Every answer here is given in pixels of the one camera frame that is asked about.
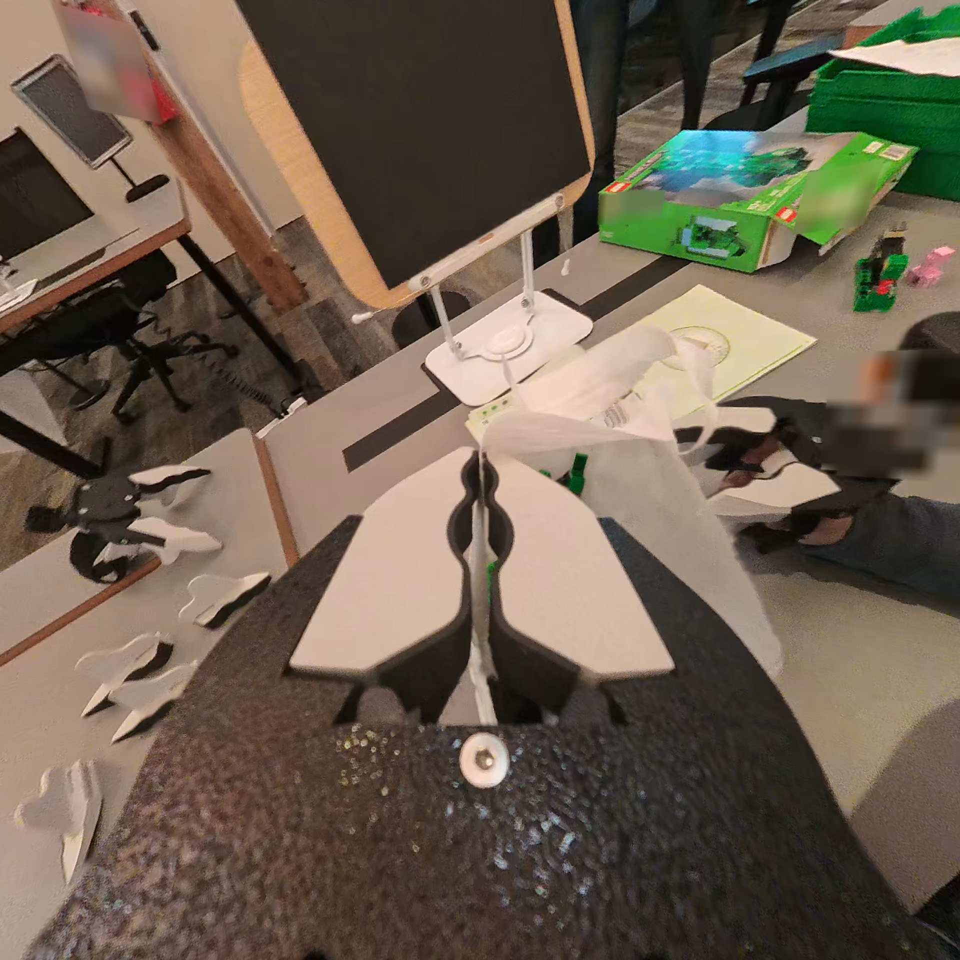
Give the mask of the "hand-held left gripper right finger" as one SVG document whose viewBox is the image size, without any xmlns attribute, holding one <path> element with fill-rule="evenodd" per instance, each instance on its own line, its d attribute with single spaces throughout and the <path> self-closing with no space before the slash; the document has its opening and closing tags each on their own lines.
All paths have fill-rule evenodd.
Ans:
<svg viewBox="0 0 960 960">
<path fill-rule="evenodd" d="M 579 688 L 663 676 L 674 659 L 593 510 L 504 453 L 484 455 L 487 643 L 502 687 L 559 715 Z"/>
</svg>

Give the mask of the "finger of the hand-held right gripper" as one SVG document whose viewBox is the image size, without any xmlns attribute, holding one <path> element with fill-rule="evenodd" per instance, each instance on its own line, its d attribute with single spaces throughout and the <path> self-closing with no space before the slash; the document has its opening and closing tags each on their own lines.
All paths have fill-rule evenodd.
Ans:
<svg viewBox="0 0 960 960">
<path fill-rule="evenodd" d="M 783 447 L 777 416 L 762 406 L 720 407 L 705 440 L 716 448 L 705 467 L 724 474 L 761 474 L 764 463 Z"/>
<path fill-rule="evenodd" d="M 794 456 L 770 456 L 750 483 L 723 486 L 705 499 L 714 514 L 738 522 L 778 522 L 791 512 L 841 492 L 832 475 Z"/>
</svg>

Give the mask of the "white printed paper bag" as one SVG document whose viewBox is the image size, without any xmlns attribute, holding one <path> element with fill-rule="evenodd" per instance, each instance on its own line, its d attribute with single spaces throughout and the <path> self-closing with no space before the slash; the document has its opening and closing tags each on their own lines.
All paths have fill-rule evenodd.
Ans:
<svg viewBox="0 0 960 960">
<path fill-rule="evenodd" d="M 706 350 L 640 322 L 589 350 L 572 347 L 509 393 L 523 409 L 495 420 L 482 451 L 535 470 L 548 451 L 589 455 L 582 497 L 599 520 L 680 672 L 732 640 L 771 681 L 784 649 L 721 520 L 681 451 L 706 451 L 717 406 Z"/>
</svg>

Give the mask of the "person's right forearm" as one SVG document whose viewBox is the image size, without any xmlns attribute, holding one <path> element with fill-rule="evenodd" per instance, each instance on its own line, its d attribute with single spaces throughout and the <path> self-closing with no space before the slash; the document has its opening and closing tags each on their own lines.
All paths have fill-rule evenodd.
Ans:
<svg viewBox="0 0 960 960">
<path fill-rule="evenodd" d="M 831 521 L 830 542 L 808 542 L 816 559 L 939 599 L 959 599 L 959 506 L 885 494 Z"/>
</svg>

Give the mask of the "grey desk with wooden edge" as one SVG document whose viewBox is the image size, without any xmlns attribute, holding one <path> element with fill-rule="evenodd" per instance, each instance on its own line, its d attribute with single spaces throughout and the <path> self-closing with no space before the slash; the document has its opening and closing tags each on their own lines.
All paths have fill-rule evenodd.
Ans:
<svg viewBox="0 0 960 960">
<path fill-rule="evenodd" d="M 81 710 L 98 688 L 75 665 L 82 655 L 120 647 L 144 633 L 160 632 L 172 644 L 165 667 L 202 661 L 223 634 L 180 620 L 193 577 L 240 577 L 260 571 L 282 575 L 294 553 L 278 522 L 277 497 L 262 465 L 266 449 L 239 429 L 188 460 L 209 469 L 198 490 L 172 511 L 172 522 L 209 533 L 222 549 L 182 554 L 82 613 L 70 624 L 19 654 L 1 671 L 2 939 L 6 954 L 19 954 L 64 901 L 62 839 L 51 831 L 16 824 L 18 806 L 40 791 L 42 774 L 79 760 L 94 762 L 102 812 L 90 854 L 73 884 L 106 846 L 140 767 L 162 723 L 124 740 L 112 737 L 128 712 L 121 705 L 87 717 Z"/>
<path fill-rule="evenodd" d="M 1 573 L 1 666 L 51 638 L 161 566 L 135 557 L 124 578 L 91 582 L 70 561 L 75 533 L 63 534 Z"/>
</svg>

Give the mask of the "pile of green bricks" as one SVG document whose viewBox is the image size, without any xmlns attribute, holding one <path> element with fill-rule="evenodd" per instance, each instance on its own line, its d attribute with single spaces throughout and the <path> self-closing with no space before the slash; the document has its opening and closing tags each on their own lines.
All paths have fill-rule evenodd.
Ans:
<svg viewBox="0 0 960 960">
<path fill-rule="evenodd" d="M 535 469 L 574 497 L 582 498 L 587 485 L 589 461 L 590 455 L 586 451 L 561 449 L 544 453 Z"/>
</svg>

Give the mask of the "pale card with green dots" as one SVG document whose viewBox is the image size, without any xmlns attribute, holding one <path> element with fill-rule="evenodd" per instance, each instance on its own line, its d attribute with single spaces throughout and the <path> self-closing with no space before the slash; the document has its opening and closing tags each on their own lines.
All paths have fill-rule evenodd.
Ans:
<svg viewBox="0 0 960 960">
<path fill-rule="evenodd" d="M 492 402 L 471 409 L 464 425 L 476 444 L 481 446 L 484 435 L 494 421 L 517 413 L 522 409 L 523 403 L 508 392 Z"/>
</svg>

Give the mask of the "pink pig figure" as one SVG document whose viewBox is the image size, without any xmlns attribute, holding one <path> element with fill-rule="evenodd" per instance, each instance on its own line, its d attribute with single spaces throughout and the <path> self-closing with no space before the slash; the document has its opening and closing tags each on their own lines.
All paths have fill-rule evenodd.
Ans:
<svg viewBox="0 0 960 960">
<path fill-rule="evenodd" d="M 946 267 L 956 254 L 952 246 L 937 246 L 918 264 L 910 267 L 904 275 L 904 282 L 915 289 L 927 290 L 938 284 Z"/>
</svg>

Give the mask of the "white tablet stand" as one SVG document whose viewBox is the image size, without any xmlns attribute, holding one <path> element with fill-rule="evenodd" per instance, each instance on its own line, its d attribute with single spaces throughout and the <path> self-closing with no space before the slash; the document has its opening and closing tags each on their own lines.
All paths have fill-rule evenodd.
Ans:
<svg viewBox="0 0 960 960">
<path fill-rule="evenodd" d="M 566 200 L 564 191 L 549 195 L 407 281 L 414 294 L 429 295 L 445 340 L 427 355 L 426 371 L 468 407 L 480 407 L 512 390 L 593 331 L 589 317 L 535 284 L 533 228 L 558 214 Z M 521 292 L 454 333 L 440 282 L 516 237 L 521 246 Z"/>
</svg>

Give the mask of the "spare gripper finger assembly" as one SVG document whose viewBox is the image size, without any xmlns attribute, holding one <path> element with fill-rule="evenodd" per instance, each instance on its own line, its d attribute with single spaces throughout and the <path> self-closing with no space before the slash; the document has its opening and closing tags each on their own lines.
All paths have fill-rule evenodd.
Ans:
<svg viewBox="0 0 960 960">
<path fill-rule="evenodd" d="M 36 534 L 73 530 L 68 553 L 73 570 L 94 584 L 112 585 L 124 580 L 144 553 L 168 566 L 182 554 L 223 547 L 213 534 L 167 517 L 210 476 L 209 469 L 188 464 L 109 474 L 78 484 L 60 506 L 31 506 L 24 527 Z"/>
</svg>

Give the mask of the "stack of green trays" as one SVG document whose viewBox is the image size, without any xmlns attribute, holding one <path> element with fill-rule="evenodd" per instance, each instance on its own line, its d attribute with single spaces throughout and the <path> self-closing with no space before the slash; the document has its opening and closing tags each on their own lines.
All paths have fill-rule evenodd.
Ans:
<svg viewBox="0 0 960 960">
<path fill-rule="evenodd" d="M 857 46 L 958 36 L 958 5 L 930 15 L 917 7 Z M 959 200 L 959 78 L 915 76 L 833 57 L 817 71 L 805 130 L 861 133 L 916 147 L 899 191 Z"/>
</svg>

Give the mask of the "white paper sheet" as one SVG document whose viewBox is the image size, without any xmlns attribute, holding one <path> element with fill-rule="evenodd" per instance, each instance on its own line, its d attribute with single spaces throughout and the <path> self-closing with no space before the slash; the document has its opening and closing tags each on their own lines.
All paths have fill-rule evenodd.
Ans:
<svg viewBox="0 0 960 960">
<path fill-rule="evenodd" d="M 907 42 L 896 39 L 874 46 L 865 44 L 831 50 L 834 58 L 858 64 L 899 70 L 915 76 L 959 77 L 959 36 Z"/>
</svg>

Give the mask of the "black computer monitor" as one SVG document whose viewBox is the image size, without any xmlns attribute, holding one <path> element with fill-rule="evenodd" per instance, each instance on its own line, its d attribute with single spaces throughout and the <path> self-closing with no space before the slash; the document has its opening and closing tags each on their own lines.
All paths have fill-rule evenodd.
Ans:
<svg viewBox="0 0 960 960">
<path fill-rule="evenodd" d="M 22 128 L 2 139 L 2 259 L 16 258 L 93 215 Z"/>
</svg>

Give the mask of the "small tablet on stand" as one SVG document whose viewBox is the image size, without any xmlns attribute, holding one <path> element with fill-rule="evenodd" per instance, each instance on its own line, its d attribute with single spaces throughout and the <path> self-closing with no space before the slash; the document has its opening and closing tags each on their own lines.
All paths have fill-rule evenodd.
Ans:
<svg viewBox="0 0 960 960">
<path fill-rule="evenodd" d="M 51 54 L 10 88 L 86 167 L 114 167 L 128 184 L 128 204 L 171 182 L 168 174 L 136 180 L 124 169 L 117 157 L 134 144 L 131 132 L 114 114 L 90 105 L 74 66 L 63 54 Z"/>
</svg>

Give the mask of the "black round pedestal base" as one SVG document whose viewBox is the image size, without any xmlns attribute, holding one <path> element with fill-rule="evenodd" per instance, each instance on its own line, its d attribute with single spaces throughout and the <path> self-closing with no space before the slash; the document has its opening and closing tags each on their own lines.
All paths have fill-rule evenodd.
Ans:
<svg viewBox="0 0 960 960">
<path fill-rule="evenodd" d="M 440 296 L 450 321 L 471 308 L 469 299 L 458 292 L 440 291 Z M 398 312 L 392 323 L 390 334 L 396 348 L 404 350 L 440 328 L 441 320 L 433 297 L 425 293 Z"/>
</svg>

